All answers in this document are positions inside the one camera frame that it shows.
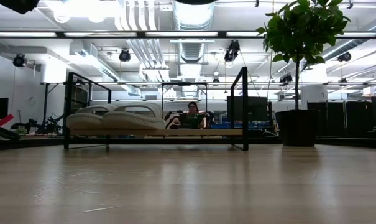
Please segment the white wall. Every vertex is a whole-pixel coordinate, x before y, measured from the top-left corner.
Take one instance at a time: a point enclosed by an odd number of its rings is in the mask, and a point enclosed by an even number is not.
[[[8,112],[14,116],[4,128],[19,122],[18,110],[21,110],[23,123],[29,118],[37,118],[41,123],[44,86],[40,85],[40,79],[40,72],[36,72],[34,77],[32,69],[16,68],[10,60],[0,57],[0,98],[9,98]]]

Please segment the ceiling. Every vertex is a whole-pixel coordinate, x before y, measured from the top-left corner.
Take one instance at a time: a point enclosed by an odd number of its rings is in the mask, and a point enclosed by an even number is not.
[[[255,1],[226,1],[219,0],[214,10],[214,19],[212,30],[255,30],[269,20],[264,14],[272,12],[272,1],[261,0],[259,7],[254,7]],[[275,10],[280,9],[291,0],[275,0]],[[354,7],[346,9],[347,0],[343,1],[342,11],[345,16],[349,17],[352,22],[346,27],[346,31],[366,31],[366,26],[376,20],[376,0],[353,1]],[[93,23],[87,17],[72,17],[67,23],[60,24],[53,19],[53,6],[60,2],[58,0],[41,1],[38,10],[28,12],[26,15],[20,15],[5,7],[0,6],[0,30],[67,30],[67,31],[91,31],[91,30],[108,30],[116,31],[114,25],[114,15],[117,15],[117,1],[101,1],[101,8],[106,11],[107,18],[103,22]],[[155,0],[155,23],[158,30],[173,30],[173,12],[170,10],[171,0]],[[229,45],[230,39],[215,39],[214,43],[207,44],[206,56],[203,61],[201,75],[208,77],[210,81],[214,72],[219,72],[220,81],[223,82],[225,76],[227,81],[231,82],[239,73],[243,66],[247,66],[249,73],[257,82],[267,82],[270,74],[277,74],[283,68],[285,62],[272,63],[270,52],[264,52],[262,49],[261,39],[241,39],[241,54],[234,61],[232,68],[226,68],[223,62],[225,48]],[[126,39],[86,39],[82,40],[85,44],[94,44],[99,50],[99,58],[111,67],[119,75],[129,81],[138,81],[140,63],[137,57],[132,54],[130,62],[122,63],[118,59],[121,49],[129,47]],[[1,39],[0,46],[40,46],[46,47],[57,54],[61,55],[79,68],[83,75],[100,80],[102,75],[90,65],[79,62],[76,55],[70,55],[71,40],[18,40],[18,39]],[[170,67],[170,77],[178,75],[178,57],[175,44],[170,43],[170,39],[160,39],[160,45],[166,64]],[[370,40],[349,52],[352,60],[342,68],[342,75],[348,75],[354,72],[365,70],[376,65],[376,53],[367,57],[365,55],[376,51],[376,40]],[[328,80],[336,82],[341,78],[341,69],[339,62],[328,61],[327,64]],[[352,82],[362,82],[376,77],[376,71],[358,77]]]

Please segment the metal frame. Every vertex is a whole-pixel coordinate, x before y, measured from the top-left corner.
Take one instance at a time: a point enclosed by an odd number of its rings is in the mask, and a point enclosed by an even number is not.
[[[376,39],[376,32],[344,32],[337,39]],[[264,39],[264,34],[247,30],[221,31],[0,31],[0,39]]]
[[[70,149],[69,148],[69,145],[72,143],[88,143],[90,142],[89,139],[82,139],[82,140],[77,140],[77,139],[70,139],[70,130],[66,127],[65,123],[66,123],[66,118],[71,115],[71,101],[72,101],[72,93],[73,93],[73,77],[79,77],[79,78],[82,78],[84,80],[86,80],[88,83],[90,83],[91,85],[98,85],[106,90],[108,90],[108,103],[111,102],[111,97],[112,97],[112,94],[111,94],[111,90],[106,88],[105,86],[102,86],[100,85],[99,83],[96,83],[96,82],[93,82],[85,77],[82,77],[81,75],[78,75],[78,74],[75,74],[73,72],[69,73],[68,74],[68,80],[66,82],[66,101],[65,101],[65,119],[64,119],[64,129],[63,129],[63,134],[65,136],[65,140],[64,140],[64,148],[67,150],[67,149]],[[107,136],[106,139],[96,139],[96,142],[95,143],[105,143],[106,146],[107,146],[107,150],[109,150],[109,144],[131,144],[132,142],[133,143],[139,143],[139,144],[153,144],[151,142],[157,142],[157,143],[161,143],[161,144],[180,144],[181,142],[188,142],[187,144],[194,144],[194,143],[200,143],[200,144],[220,144],[220,143],[224,143],[224,144],[232,144],[232,146],[240,149],[240,150],[244,150],[244,151],[247,151],[249,150],[249,135],[248,135],[248,132],[249,132],[249,115],[248,115],[248,110],[249,110],[249,105],[248,105],[248,71],[247,71],[247,67],[243,67],[232,88],[231,89],[234,89],[234,87],[236,86],[237,82],[242,78],[242,82],[243,82],[243,98],[244,98],[244,103],[243,103],[243,115],[244,115],[244,124],[243,124],[243,130],[242,130],[242,138],[239,138],[239,139],[233,139],[233,138],[229,138],[229,139],[161,139],[161,141],[159,140],[156,140],[156,139],[146,139],[144,141],[142,141],[142,139],[138,139],[138,140],[135,140],[135,139],[110,139],[110,136]],[[205,85],[206,86],[206,89],[207,89],[207,86],[208,84],[207,83],[162,83],[162,89],[165,85]],[[243,144],[243,147],[239,147],[239,146],[236,146],[235,144]]]
[[[73,95],[73,86],[75,85],[73,83],[73,78],[74,77],[78,77],[78,78],[81,78],[85,81],[87,81],[89,83],[89,95],[91,95],[91,90],[92,90],[92,85],[97,85],[99,87],[102,87],[104,88],[105,90],[108,91],[108,103],[111,103],[112,101],[112,90],[109,89],[109,88],[106,88],[105,86],[102,86],[101,84],[99,83],[96,83],[86,77],[83,77],[79,74],[76,74],[74,72],[70,72],[68,74],[68,80],[66,81],[65,85],[66,85],[66,100],[65,100],[65,116],[64,116],[64,119],[63,119],[63,135],[65,137],[65,140],[63,142],[63,147],[65,149],[69,149],[69,145],[70,145],[70,130],[68,127],[66,127],[66,118],[71,115],[71,100],[72,100],[72,95]],[[110,136],[106,136],[106,146],[109,147],[109,140],[110,140]]]
[[[236,76],[235,81],[233,82],[231,86],[231,128],[235,128],[235,119],[234,119],[234,90],[239,82],[239,80],[242,78],[242,92],[243,92],[243,147],[236,146],[235,144],[232,145],[237,147],[240,150],[248,151],[249,150],[249,81],[248,81],[248,71],[247,67],[242,67],[239,74]]]

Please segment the air duct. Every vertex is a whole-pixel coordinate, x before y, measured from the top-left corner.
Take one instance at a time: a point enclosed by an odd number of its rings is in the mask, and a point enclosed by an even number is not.
[[[173,0],[175,29],[182,31],[210,30],[214,15],[214,5],[213,2],[209,4],[189,5]],[[198,63],[203,59],[205,49],[206,44],[204,43],[178,44],[180,60],[187,63],[180,65],[181,75],[184,78],[199,78],[201,65],[192,63]],[[190,91],[190,89],[188,90],[184,87],[182,88],[183,91]]]
[[[368,30],[369,32],[376,32],[376,26]],[[370,39],[355,39],[355,40],[346,40],[339,42],[338,46],[330,47],[323,52],[323,58],[325,61],[334,59],[355,47],[362,45],[369,41]]]

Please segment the wooden platform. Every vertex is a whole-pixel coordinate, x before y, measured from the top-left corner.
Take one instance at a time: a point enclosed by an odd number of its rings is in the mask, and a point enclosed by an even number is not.
[[[0,151],[0,223],[376,224],[376,149]]]
[[[242,129],[90,129],[70,130],[71,135],[137,135],[137,136],[239,136]]]

